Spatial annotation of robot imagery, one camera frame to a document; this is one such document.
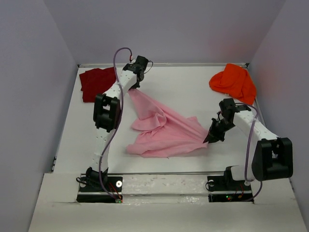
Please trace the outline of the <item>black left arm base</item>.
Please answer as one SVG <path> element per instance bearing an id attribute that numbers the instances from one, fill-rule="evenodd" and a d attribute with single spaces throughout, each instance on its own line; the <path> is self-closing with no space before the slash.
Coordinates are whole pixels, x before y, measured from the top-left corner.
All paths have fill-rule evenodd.
<path id="1" fill-rule="evenodd" d="M 79 184 L 76 201 L 79 203 L 122 203 L 123 177 L 99 174 L 88 168 L 85 174 L 76 177 Z"/>

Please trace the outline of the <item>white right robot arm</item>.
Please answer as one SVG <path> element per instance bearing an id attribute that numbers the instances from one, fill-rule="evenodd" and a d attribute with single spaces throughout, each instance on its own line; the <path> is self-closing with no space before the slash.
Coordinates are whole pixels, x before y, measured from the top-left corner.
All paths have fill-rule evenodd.
<path id="1" fill-rule="evenodd" d="M 289 138 L 272 133 L 258 120 L 253 106 L 226 98 L 219 103 L 220 111 L 205 138 L 208 144 L 222 142 L 227 131 L 239 128 L 248 138 L 243 165 L 228 167 L 234 181 L 249 185 L 259 182 L 290 178 L 293 175 L 293 145 Z"/>

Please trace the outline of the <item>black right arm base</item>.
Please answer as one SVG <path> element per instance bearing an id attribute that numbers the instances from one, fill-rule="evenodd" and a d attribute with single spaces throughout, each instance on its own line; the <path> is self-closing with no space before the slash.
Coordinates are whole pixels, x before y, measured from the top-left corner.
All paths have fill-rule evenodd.
<path id="1" fill-rule="evenodd" d="M 205 188 L 210 203 L 253 202 L 251 186 L 246 186 L 244 180 L 233 180 L 231 167 L 227 167 L 223 175 L 208 176 Z"/>

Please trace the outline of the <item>pink t shirt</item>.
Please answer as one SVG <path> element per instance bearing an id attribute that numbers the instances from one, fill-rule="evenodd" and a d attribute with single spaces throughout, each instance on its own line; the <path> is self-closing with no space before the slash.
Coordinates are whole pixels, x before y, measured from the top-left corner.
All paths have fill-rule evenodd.
<path id="1" fill-rule="evenodd" d="M 204 142 L 208 131 L 197 117 L 184 117 L 137 89 L 128 94 L 137 114 L 131 128 L 140 133 L 126 147 L 127 153 L 144 158 L 169 158 L 208 146 Z"/>

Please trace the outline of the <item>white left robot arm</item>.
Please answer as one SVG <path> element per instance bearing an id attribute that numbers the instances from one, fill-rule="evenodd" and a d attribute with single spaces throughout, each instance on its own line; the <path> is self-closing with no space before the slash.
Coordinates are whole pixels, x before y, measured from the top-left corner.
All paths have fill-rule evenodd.
<path id="1" fill-rule="evenodd" d="M 140 87 L 148 63 L 149 59 L 137 56 L 123 67 L 121 74 L 116 76 L 115 84 L 95 97 L 93 121 L 97 129 L 96 146 L 85 181 L 107 194 L 110 194 L 107 190 L 108 154 L 121 122 L 124 96 L 129 90 Z"/>

